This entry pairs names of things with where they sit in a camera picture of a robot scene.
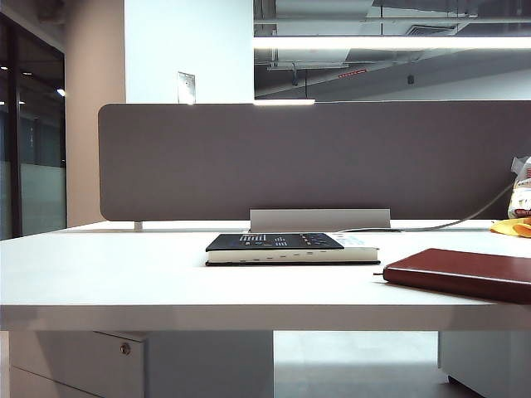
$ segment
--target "desk privacy panel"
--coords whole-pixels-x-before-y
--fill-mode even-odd
[[[109,104],[100,204],[112,221],[247,220],[250,208],[381,208],[454,219],[531,153],[528,101],[311,106]],[[509,195],[480,218],[505,218]]]

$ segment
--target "red notebook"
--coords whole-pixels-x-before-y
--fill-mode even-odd
[[[383,269],[394,284],[531,304],[531,259],[428,249]]]

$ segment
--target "white desk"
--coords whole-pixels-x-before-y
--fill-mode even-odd
[[[373,275],[428,247],[531,257],[529,240],[487,230],[364,233],[381,248],[382,265],[205,267],[205,247],[228,226],[248,224],[147,223],[132,232],[133,223],[104,222],[4,241],[2,330],[267,331],[269,349],[273,330],[531,329],[531,306],[391,286]]]

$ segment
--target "lock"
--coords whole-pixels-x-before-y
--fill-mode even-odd
[[[125,342],[119,346],[119,351],[124,355],[129,355],[131,353],[131,346]]]

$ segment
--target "plastic bag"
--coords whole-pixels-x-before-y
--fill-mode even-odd
[[[531,157],[514,158],[511,170],[517,174],[507,214],[509,218],[531,216]]]

